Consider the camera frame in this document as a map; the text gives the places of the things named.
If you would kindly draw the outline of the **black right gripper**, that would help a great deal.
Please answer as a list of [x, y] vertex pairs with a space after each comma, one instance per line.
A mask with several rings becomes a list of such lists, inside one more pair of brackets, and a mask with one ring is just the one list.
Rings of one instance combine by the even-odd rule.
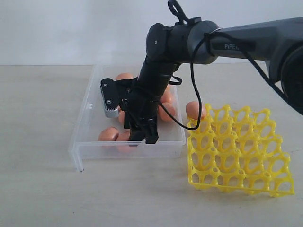
[[158, 140], [159, 81], [143, 78], [118, 80], [118, 93], [120, 108], [125, 113], [123, 126], [130, 129], [129, 141], [145, 139], [146, 144], [155, 144]]

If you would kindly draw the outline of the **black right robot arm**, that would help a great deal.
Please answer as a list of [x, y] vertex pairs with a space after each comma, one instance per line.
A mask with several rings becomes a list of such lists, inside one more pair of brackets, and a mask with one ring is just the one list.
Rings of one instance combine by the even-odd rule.
[[146, 38], [139, 76], [121, 99], [131, 141], [158, 140], [160, 98], [181, 64], [210, 64], [218, 57], [264, 61], [263, 79], [294, 110], [303, 111], [303, 19], [301, 17], [220, 28], [196, 17], [187, 24], [154, 24]]

